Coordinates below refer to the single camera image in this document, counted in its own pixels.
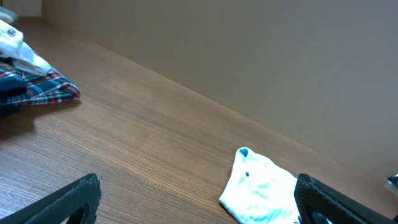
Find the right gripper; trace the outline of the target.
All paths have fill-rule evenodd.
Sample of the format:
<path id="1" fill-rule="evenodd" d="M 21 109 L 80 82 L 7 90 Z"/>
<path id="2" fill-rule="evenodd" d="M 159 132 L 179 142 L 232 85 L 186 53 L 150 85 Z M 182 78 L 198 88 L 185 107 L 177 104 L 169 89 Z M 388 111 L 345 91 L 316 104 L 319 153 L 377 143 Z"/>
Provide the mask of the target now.
<path id="1" fill-rule="evenodd" d="M 398 174 L 389 175 L 387 177 L 387 182 L 384 184 L 384 187 L 391 191 L 393 194 L 398 195 Z"/>

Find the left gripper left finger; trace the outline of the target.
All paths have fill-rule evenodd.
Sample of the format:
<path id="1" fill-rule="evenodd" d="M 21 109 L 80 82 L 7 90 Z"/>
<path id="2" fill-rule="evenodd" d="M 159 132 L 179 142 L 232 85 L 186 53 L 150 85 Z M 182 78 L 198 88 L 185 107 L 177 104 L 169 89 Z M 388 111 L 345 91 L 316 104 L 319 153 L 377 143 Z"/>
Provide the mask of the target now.
<path id="1" fill-rule="evenodd" d="M 100 205 L 100 180 L 94 173 L 58 189 L 1 219 L 1 224 L 94 224 Z"/>

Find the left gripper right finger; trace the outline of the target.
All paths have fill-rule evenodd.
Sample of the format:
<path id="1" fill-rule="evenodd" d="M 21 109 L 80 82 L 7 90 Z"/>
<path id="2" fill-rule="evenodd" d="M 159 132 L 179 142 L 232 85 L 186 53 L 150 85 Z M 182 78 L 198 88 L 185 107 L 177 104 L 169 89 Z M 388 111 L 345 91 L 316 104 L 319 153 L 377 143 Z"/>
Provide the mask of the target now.
<path id="1" fill-rule="evenodd" d="M 397 224 L 307 174 L 298 176 L 294 198 L 302 224 Z"/>

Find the light blue striped baby pants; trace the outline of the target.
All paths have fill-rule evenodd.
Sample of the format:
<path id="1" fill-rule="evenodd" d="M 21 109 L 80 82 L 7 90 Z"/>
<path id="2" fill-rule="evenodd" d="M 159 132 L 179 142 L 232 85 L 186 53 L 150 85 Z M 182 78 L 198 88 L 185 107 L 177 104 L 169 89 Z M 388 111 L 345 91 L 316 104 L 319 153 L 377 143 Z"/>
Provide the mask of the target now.
<path id="1" fill-rule="evenodd" d="M 220 204 L 239 223 L 300 223 L 297 178 L 248 147 L 236 151 Z"/>

